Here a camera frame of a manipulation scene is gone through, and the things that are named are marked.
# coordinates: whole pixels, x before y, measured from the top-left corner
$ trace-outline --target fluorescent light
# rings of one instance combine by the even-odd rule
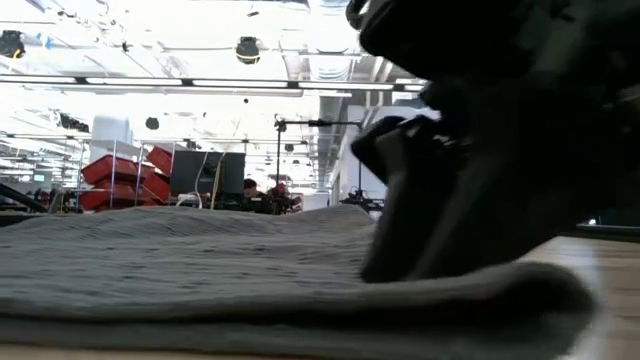
[[[33,170],[2,170],[0,175],[33,175]]]
[[[298,84],[303,89],[330,89],[330,90],[393,90],[394,84],[371,84],[371,83],[339,83],[321,81],[303,81]]]
[[[180,79],[145,78],[87,78],[89,84],[97,85],[140,85],[140,86],[180,86]]]
[[[350,98],[353,96],[353,94],[351,93],[338,92],[335,90],[305,90],[304,94],[311,95],[311,96],[340,97],[340,98]]]
[[[83,140],[90,139],[90,134],[0,134],[0,138],[15,138],[15,139],[47,139],[47,140]]]
[[[195,86],[217,86],[231,88],[286,88],[286,81],[243,81],[243,80],[193,80]]]
[[[55,140],[55,139],[66,139],[66,135],[47,135],[47,134],[15,134],[15,135],[9,135],[11,137],[14,137],[16,139],[48,139],[48,140]]]
[[[56,83],[56,84],[75,84],[76,79],[61,76],[7,76],[0,75],[0,82],[16,82],[16,83]]]
[[[404,91],[422,91],[424,85],[405,85]]]

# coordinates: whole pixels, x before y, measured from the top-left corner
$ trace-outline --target spotlight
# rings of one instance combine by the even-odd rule
[[[144,124],[149,130],[158,130],[158,128],[160,128],[158,118],[148,117]]]
[[[258,39],[252,36],[243,36],[236,46],[236,58],[245,65],[254,65],[260,61],[260,49]]]

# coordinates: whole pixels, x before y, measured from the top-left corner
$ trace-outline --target dark object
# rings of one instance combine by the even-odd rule
[[[35,201],[34,199],[30,198],[29,196],[19,192],[18,190],[15,190],[5,184],[1,184],[0,183],[0,196],[3,196],[7,199],[11,199],[13,201],[16,201],[26,207],[29,208],[29,210],[31,210],[32,212],[36,212],[36,213],[46,213],[47,212],[47,208],[45,208],[44,206],[42,206],[42,204],[40,204],[40,202]]]
[[[367,213],[374,211],[381,212],[384,210],[384,200],[366,198],[361,190],[356,190],[355,193],[349,193],[346,199],[340,200],[340,203],[357,205]]]
[[[624,86],[640,82],[630,35],[640,23],[636,1],[371,0],[358,15],[366,2],[352,0],[347,9],[363,48],[424,79],[506,79],[538,68],[571,69],[599,82],[616,62]]]
[[[72,118],[71,116],[60,113],[60,122],[58,126],[67,130],[76,130],[78,132],[89,133],[89,125]]]
[[[193,140],[187,140],[187,149],[189,149],[189,150],[200,150],[200,149],[202,149],[202,146],[198,145],[198,143],[196,143]]]
[[[197,191],[200,194],[206,194],[213,192],[221,156],[222,153],[217,152],[176,151],[171,171],[171,193],[188,194]],[[225,194],[242,194],[245,154],[226,153],[220,165],[222,173],[220,174],[218,191]]]
[[[0,55],[10,59],[21,59],[26,54],[20,31],[3,30],[0,36]]]
[[[256,214],[273,214],[274,202],[271,197],[261,192],[257,196],[245,197],[242,211],[250,211]]]
[[[363,284],[354,264],[373,225],[360,209],[340,206],[281,217],[135,208],[9,227],[0,232],[0,298],[11,304],[0,314],[0,342],[280,358],[555,360],[590,321],[589,292],[548,264]],[[118,291],[105,285],[114,279]]]
[[[625,197],[640,3],[365,3],[347,10],[363,48],[431,80],[420,98],[443,117],[388,118],[352,146],[389,186],[366,281],[512,261]]]
[[[236,47],[236,58],[245,65],[257,64],[260,61],[258,39],[252,36],[241,37],[240,42]]]
[[[154,118],[154,117],[147,118],[144,125],[149,130],[158,130],[160,128],[160,122],[158,122],[158,118]]]

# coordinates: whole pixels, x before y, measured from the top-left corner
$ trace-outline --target black monitor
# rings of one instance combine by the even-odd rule
[[[176,151],[171,170],[171,193],[188,194],[198,191],[200,194],[212,193],[218,162],[222,153],[205,151]],[[224,154],[220,163],[220,181],[218,192],[223,194],[242,194],[244,187],[244,153]]]

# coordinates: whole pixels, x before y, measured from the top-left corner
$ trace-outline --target table surface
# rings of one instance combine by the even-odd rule
[[[559,237],[522,261],[560,264],[575,271],[597,296],[604,311],[562,360],[640,358],[640,245]],[[0,346],[0,360],[271,360],[255,356],[191,355],[158,352],[85,351]]]

